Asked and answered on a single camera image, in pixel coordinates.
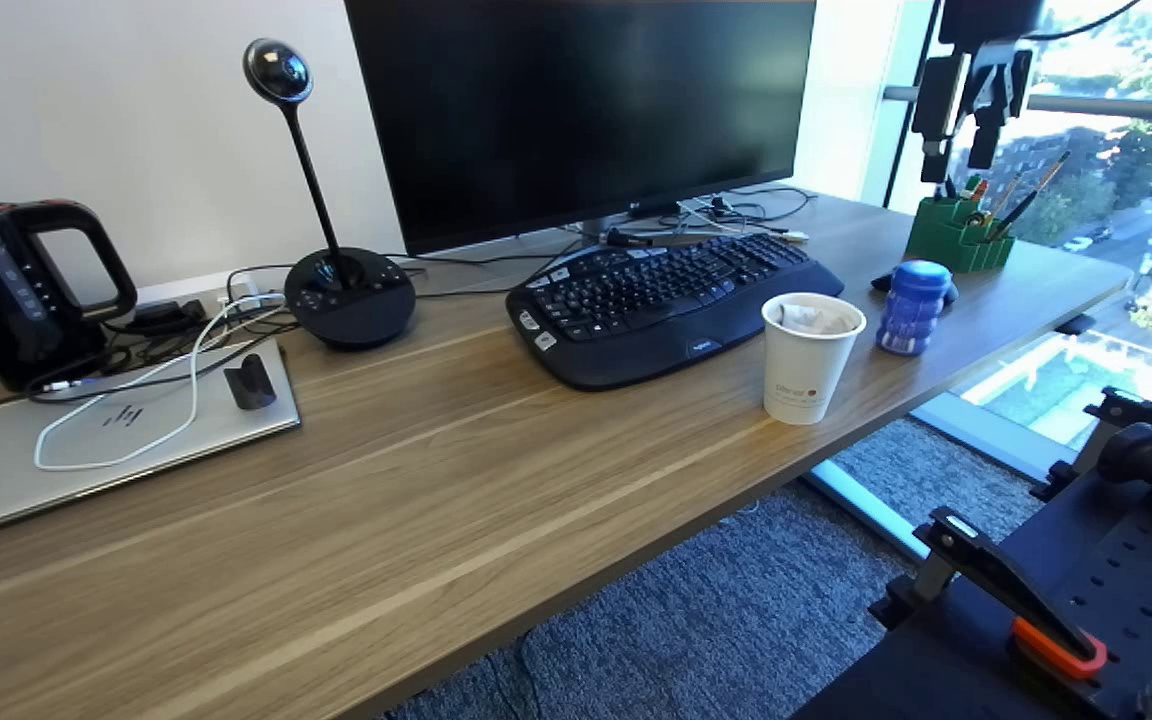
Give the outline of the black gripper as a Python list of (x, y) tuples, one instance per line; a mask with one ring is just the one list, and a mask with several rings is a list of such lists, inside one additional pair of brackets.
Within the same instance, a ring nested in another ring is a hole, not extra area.
[(1042, 0), (942, 0), (941, 39), (950, 55), (931, 55), (915, 86), (912, 134), (924, 141), (920, 182), (941, 184), (960, 111), (976, 122), (968, 165), (988, 170), (998, 134), (1029, 105), (1031, 53), (1020, 39), (1036, 28)]

